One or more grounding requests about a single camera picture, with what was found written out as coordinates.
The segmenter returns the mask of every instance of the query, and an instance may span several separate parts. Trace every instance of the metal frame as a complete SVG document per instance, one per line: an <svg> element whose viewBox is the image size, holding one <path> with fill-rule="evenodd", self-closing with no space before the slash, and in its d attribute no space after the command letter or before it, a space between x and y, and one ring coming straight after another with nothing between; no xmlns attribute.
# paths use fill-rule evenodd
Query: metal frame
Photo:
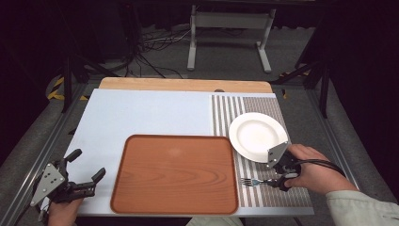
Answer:
<svg viewBox="0 0 399 226"><path fill-rule="evenodd" d="M314 89L307 89L308 97L311 101L311 105L316 113L317 119L323 127L324 132L326 133L326 137L328 139L328 143L330 145L331 151L333 153L333 157L337 163L337 165L343 170L346 175L346 178L352 182L359 190L359 183L355 178L353 171L350 169L349 164L346 162L346 159L343 155L343 150L335 137L335 134L329 125L328 120L323 116L322 112L319 109L319 102L317 100L317 95Z"/></svg>
<svg viewBox="0 0 399 226"><path fill-rule="evenodd" d="M0 225L14 225L18 216L22 213L24 208L30 204L30 199L32 196L30 193L32 192L32 185L35 182L35 179L40 175L41 171L47 165L51 154L53 153L56 144L59 140L61 132L68 121L68 118L72 114L74 107L79 101L80 97L83 95L83 92L86 88L86 84L77 84L76 90L72 97L72 102L69 105L68 109L65 113L61 114L58 118L56 125L48 137L46 143L41 149L35 163L33 164L31 170L26 174L25 179L18 190L14 200L9 206L7 212L3 215L2 220L0 221Z"/></svg>
<svg viewBox="0 0 399 226"><path fill-rule="evenodd" d="M275 18L276 10L271 9L265 14L250 13L223 13L223 12L197 12L196 6L191 8L191 41L188 53L187 70L194 71L197 51L196 29L197 27L227 27L263 29L263 38L257 41L257 49L261 58L265 73L271 73L269 60L264 47L270 34L270 29Z"/></svg>

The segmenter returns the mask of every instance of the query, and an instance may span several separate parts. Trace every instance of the white stand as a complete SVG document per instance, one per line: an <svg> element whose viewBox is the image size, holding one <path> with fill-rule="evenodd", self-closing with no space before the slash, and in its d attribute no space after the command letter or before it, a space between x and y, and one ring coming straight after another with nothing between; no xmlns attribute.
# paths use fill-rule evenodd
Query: white stand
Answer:
<svg viewBox="0 0 399 226"><path fill-rule="evenodd" d="M267 59L264 47L270 33L270 29L275 18L276 10L271 9L268 14L249 14L249 13L223 13L223 12L197 12L196 6L191 8L191 41L188 53L187 70L194 71L196 63L196 28L197 27L226 27L226 28L246 28L263 29L262 41L257 41L257 49L261 57L263 70L271 73L269 60Z"/></svg>

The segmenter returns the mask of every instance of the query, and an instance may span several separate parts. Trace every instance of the table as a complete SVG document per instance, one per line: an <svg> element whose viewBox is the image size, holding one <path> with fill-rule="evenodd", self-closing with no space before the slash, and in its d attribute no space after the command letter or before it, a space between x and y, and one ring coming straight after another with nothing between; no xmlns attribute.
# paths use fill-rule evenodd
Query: table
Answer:
<svg viewBox="0 0 399 226"><path fill-rule="evenodd" d="M233 120L228 112L233 114L233 110L229 110L229 106L222 103L231 100L242 106L235 115L257 109L261 112L268 111L284 125L276 96L265 82L105 78L99 88L93 91L66 153L69 154L77 148L83 151L69 165L70 179L76 183L87 181L101 167L105 167L107 171L97 186L96 196L85 200L79 209L79 215L132 216L116 215L109 207L123 144L128 136L158 134L226 137L228 124ZM262 105L262 101L269 106L257 108L257 105ZM224 115L223 119L213 117L212 112L215 115L216 111L219 115ZM262 166L244 159L238 153L234 158L237 177L251 173L255 176L260 173L259 176L262 177L275 176L273 170L262 169ZM269 186L258 186L255 189L241 185L237 187L240 203L238 210L232 214L235 217L313 214L309 194L304 188L293 188L285 193Z"/></svg>

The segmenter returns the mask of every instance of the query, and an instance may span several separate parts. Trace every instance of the wooden tray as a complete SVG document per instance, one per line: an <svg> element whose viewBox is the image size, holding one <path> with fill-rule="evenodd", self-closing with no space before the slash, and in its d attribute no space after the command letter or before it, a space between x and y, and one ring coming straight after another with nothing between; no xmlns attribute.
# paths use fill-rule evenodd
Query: wooden tray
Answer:
<svg viewBox="0 0 399 226"><path fill-rule="evenodd" d="M114 212L229 215L237 206L227 138L134 135L126 140L111 199Z"/></svg>

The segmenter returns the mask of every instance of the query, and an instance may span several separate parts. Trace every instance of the human hand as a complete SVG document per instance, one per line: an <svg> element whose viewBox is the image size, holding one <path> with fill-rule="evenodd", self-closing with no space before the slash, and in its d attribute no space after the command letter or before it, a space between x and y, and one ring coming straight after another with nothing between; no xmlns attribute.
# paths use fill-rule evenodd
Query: human hand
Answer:
<svg viewBox="0 0 399 226"><path fill-rule="evenodd" d="M72 202L50 204L49 226L72 226L77 217L77 210L83 199Z"/></svg>
<svg viewBox="0 0 399 226"><path fill-rule="evenodd" d="M314 148L305 147L302 144L293 144L288 147L297 159L321 159L329 161L323 154ZM326 195L330 191L358 190L344 176L334 169L325 168L312 163L301 164L301 173L298 177L286 181L287 187L306 187L314 192Z"/></svg>

